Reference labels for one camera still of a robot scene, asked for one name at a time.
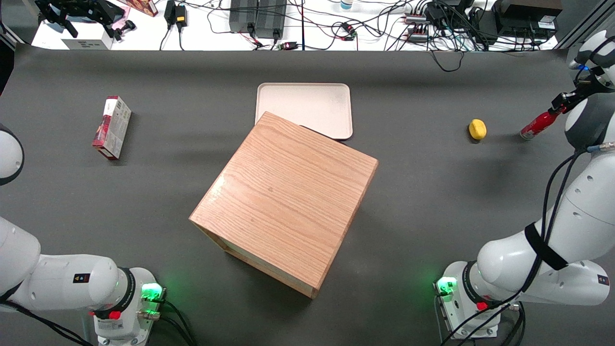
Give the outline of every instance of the wooden box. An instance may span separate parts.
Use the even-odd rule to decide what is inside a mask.
[[[224,251],[314,298],[377,166],[265,113],[189,219]]]

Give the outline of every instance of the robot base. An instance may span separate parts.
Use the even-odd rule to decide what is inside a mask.
[[[131,268],[130,272],[135,277],[135,294],[126,310],[122,312],[122,319],[112,321],[99,320],[96,316],[94,317],[99,346],[144,346],[149,339],[154,321],[138,318],[137,312],[159,311],[160,304],[146,301],[141,297],[141,287],[144,284],[155,283],[156,279],[149,270],[143,268]],[[129,326],[133,326],[133,328],[123,331],[123,328],[128,329]]]
[[[443,278],[454,278],[456,280],[455,284],[450,287],[452,292],[449,295],[438,297],[438,300],[440,301],[440,308],[444,315],[444,320],[449,332],[454,331],[455,328],[457,328],[463,321],[478,312],[476,303],[470,300],[462,284],[463,271],[466,265],[467,262],[455,262],[449,265],[444,271]],[[437,293],[440,292],[436,284],[434,284],[434,288]],[[494,309],[476,316],[460,328],[452,336],[452,339],[465,339],[476,327],[483,324],[497,311],[498,309]],[[472,334],[470,339],[498,336],[499,321],[500,316],[496,316],[488,324]]]

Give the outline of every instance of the plastic tray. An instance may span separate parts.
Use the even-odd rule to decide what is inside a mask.
[[[352,136],[350,88],[341,83],[263,83],[256,96],[255,124],[268,111],[327,137]]]

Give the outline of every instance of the cardboard box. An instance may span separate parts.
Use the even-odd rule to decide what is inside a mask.
[[[103,121],[92,141],[92,146],[104,157],[110,160],[119,159],[131,114],[132,112],[120,96],[107,97]]]
[[[189,219],[227,253],[314,298],[377,166],[265,113]]]
[[[158,14],[156,5],[152,0],[119,0],[119,2],[152,17]]]
[[[113,45],[113,38],[110,38],[98,23],[73,23],[79,33],[77,38],[71,36],[68,30],[62,31],[60,39],[68,49],[71,50],[109,50]]]

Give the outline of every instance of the yellow object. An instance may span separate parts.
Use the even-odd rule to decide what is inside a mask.
[[[472,120],[468,130],[470,130],[470,135],[475,140],[481,140],[487,136],[487,126],[481,119]]]

